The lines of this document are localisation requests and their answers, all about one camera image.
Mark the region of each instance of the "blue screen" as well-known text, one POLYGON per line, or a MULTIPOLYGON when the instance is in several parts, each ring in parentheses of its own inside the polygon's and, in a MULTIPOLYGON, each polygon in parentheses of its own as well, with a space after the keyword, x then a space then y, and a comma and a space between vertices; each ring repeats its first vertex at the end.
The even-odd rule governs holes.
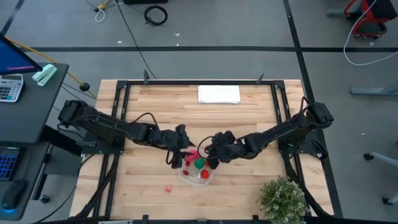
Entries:
POLYGON ((0 73, 24 72, 35 68, 0 39, 0 73))

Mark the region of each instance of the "wooden table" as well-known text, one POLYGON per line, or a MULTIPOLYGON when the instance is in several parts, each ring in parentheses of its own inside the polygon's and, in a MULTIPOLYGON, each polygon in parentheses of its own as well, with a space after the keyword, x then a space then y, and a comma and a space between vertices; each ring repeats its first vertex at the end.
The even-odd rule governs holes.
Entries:
MULTIPOLYGON (((303 97, 302 84, 300 80, 284 81, 290 111, 298 113, 303 97)), ((116 83, 117 80, 102 80, 97 110, 111 114, 116 83)), ((199 105, 197 88, 196 85, 133 86, 126 120, 132 121, 142 113, 151 112, 161 129, 186 124, 188 136, 196 145, 220 131, 230 130, 240 137, 263 132, 277 124, 269 87, 240 86, 241 103, 238 105, 199 105)), ((149 116, 140 121, 152 122, 149 116)), ((141 219, 142 215, 163 220, 251 219, 253 214, 262 217, 255 203, 260 188, 269 180, 285 176, 276 142, 253 160, 236 159, 220 164, 213 180, 205 187, 187 185, 177 171, 165 163, 165 155, 165 151, 126 141, 119 160, 111 219, 141 219), (171 193, 165 191, 166 185, 172 186, 171 193)), ((77 214, 96 190, 102 157, 95 155, 83 166, 70 215, 77 214)), ((321 162, 305 154, 300 158, 307 188, 324 210, 333 213, 321 162)), ((107 192, 105 190, 101 201, 102 213, 107 192)))

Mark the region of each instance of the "keyboard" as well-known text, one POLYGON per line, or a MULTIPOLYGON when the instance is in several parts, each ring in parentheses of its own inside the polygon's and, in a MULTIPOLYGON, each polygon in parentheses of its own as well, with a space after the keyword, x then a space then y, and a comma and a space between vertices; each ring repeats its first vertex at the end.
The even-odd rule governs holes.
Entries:
POLYGON ((12 180, 12 176, 17 170, 22 152, 23 150, 20 147, 0 147, 0 180, 12 180))

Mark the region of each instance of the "potted plant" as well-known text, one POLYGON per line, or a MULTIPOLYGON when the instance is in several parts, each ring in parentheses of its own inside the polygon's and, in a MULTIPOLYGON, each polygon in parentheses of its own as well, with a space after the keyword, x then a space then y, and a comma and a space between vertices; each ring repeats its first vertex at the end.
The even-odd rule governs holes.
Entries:
POLYGON ((279 177, 264 184, 257 203, 264 218, 275 224, 298 224, 307 211, 304 193, 286 178, 279 177))

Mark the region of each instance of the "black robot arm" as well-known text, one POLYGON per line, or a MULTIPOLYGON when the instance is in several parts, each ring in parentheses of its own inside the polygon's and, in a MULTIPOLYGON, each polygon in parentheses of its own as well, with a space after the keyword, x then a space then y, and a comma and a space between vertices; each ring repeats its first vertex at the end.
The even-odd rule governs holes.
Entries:
POLYGON ((285 148, 298 147, 305 135, 313 129, 329 127, 334 118, 323 103, 312 103, 292 119, 285 121, 263 133, 251 133, 236 139, 232 132, 218 133, 206 147, 207 160, 211 168, 217 168, 220 162, 233 159, 253 159, 262 149, 275 140, 282 140, 285 148))
POLYGON ((58 116, 61 125, 83 128, 93 134, 100 144, 108 147, 116 147, 121 138, 126 137, 136 144, 167 150, 167 157, 172 151, 173 157, 170 161, 166 158, 166 163, 171 164, 173 169, 181 167, 182 159, 189 153, 180 152, 180 149, 193 145, 185 132, 185 125, 177 126, 175 131, 161 131, 152 114, 145 113, 139 118, 128 123, 77 100, 66 101, 58 116), (146 114, 152 116, 155 124, 137 122, 146 114))

